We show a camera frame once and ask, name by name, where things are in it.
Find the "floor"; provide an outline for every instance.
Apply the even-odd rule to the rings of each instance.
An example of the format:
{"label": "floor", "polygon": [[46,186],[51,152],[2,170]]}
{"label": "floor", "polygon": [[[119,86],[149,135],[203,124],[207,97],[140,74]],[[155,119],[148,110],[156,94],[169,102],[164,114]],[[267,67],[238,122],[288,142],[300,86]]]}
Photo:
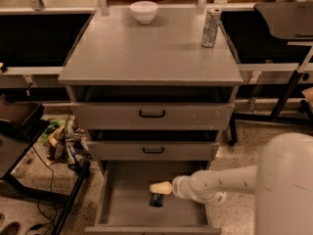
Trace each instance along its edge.
{"label": "floor", "polygon": [[[66,118],[67,116],[44,117]],[[220,170],[256,165],[262,147],[271,137],[285,132],[313,133],[311,127],[247,121],[237,121],[237,129],[239,142],[234,147],[228,145],[230,131],[227,130],[223,133],[221,146],[215,161],[211,164],[211,169]],[[34,147],[45,162],[47,148],[40,142],[37,142]],[[31,157],[30,163],[19,166],[20,169],[16,172],[15,177],[27,186],[50,190],[51,170],[38,159],[34,150],[31,150],[29,155]],[[67,168],[67,162],[61,160],[59,163],[51,165],[50,168],[54,171],[53,191],[69,193],[76,175]],[[67,218],[62,231],[64,235],[84,234],[85,227],[94,225],[100,198],[102,174],[95,162],[91,163],[90,171],[90,176],[84,182]],[[213,227],[221,227],[223,235],[253,234],[254,201],[252,195],[228,193],[227,200],[222,206],[210,208]],[[40,205],[40,207],[47,215],[53,215],[55,212],[51,206]],[[39,230],[27,231],[35,224],[49,221],[39,212],[37,203],[0,197],[0,212],[5,215],[2,225],[0,220],[0,235],[11,234],[5,231],[12,222],[20,224],[19,232],[12,234],[50,234],[49,225],[45,225]]]}

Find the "countertop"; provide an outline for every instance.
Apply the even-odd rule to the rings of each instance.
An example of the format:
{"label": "countertop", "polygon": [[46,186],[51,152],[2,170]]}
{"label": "countertop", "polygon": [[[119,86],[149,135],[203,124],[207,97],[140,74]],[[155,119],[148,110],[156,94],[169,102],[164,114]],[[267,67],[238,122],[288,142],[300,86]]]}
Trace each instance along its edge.
{"label": "countertop", "polygon": [[150,24],[139,24],[128,7],[97,11],[69,58],[64,85],[197,85],[243,83],[219,28],[214,48],[201,46],[205,10],[159,6]]}

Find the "cabinet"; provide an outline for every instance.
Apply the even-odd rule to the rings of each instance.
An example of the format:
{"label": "cabinet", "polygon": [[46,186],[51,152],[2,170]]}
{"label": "cabinet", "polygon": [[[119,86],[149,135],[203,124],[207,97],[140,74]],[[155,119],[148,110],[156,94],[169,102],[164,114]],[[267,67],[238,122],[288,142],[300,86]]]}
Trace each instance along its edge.
{"label": "cabinet", "polygon": [[210,163],[243,79],[218,31],[201,46],[205,10],[159,6],[146,25],[127,7],[96,13],[63,69],[71,108],[104,175],[86,234],[220,234],[206,207],[173,196],[149,206],[149,185]]}

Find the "metallic can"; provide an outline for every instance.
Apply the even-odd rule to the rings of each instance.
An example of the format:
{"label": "metallic can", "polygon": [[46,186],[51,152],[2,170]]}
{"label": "metallic can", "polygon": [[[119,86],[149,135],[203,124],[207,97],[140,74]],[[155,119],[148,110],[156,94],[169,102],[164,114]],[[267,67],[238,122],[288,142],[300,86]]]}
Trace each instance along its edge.
{"label": "metallic can", "polygon": [[217,29],[221,21],[221,14],[222,13],[219,9],[210,9],[206,11],[202,35],[202,45],[204,47],[213,47],[215,45]]}

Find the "white bowl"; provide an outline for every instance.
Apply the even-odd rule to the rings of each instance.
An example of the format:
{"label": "white bowl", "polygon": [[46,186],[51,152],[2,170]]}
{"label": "white bowl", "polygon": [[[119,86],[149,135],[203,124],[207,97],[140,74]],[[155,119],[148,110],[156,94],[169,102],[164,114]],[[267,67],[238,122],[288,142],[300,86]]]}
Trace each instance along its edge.
{"label": "white bowl", "polygon": [[149,24],[157,15],[157,4],[140,1],[130,5],[131,15],[140,24]]}

